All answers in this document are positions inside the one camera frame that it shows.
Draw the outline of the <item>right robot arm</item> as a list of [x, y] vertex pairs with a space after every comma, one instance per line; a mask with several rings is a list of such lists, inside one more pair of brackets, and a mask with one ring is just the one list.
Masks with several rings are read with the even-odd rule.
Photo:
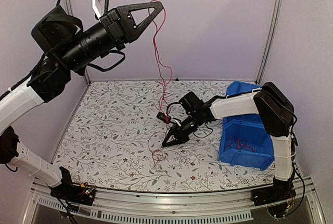
[[157, 116], [172, 125], [163, 147], [186, 143], [202, 125], [222, 120], [219, 161], [260, 170], [274, 163], [269, 197], [280, 201], [289, 193], [294, 178], [297, 140], [293, 128], [297, 118], [293, 105], [275, 84], [233, 82], [225, 96], [216, 95], [204, 102], [188, 92], [177, 103], [185, 110], [186, 119], [178, 120], [169, 113]]

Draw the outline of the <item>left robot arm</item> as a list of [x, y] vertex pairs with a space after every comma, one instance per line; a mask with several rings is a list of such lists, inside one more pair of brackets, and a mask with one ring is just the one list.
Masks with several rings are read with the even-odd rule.
[[30, 110], [59, 96], [71, 73], [84, 75], [96, 58], [121, 54], [127, 43], [136, 41], [162, 12], [161, 2], [119, 6], [104, 13], [87, 30], [79, 18], [56, 5], [33, 28], [31, 34], [43, 50], [36, 66], [1, 96], [1, 163], [16, 166], [56, 189], [66, 200], [77, 196], [70, 173], [55, 168], [28, 150], [12, 124]]

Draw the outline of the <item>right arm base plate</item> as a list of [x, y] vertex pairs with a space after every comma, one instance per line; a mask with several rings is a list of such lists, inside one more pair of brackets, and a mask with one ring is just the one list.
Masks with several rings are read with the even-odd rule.
[[296, 196], [294, 189], [285, 191], [283, 188], [269, 186], [251, 191], [250, 200], [255, 206], [266, 205], [274, 202], [284, 201]]

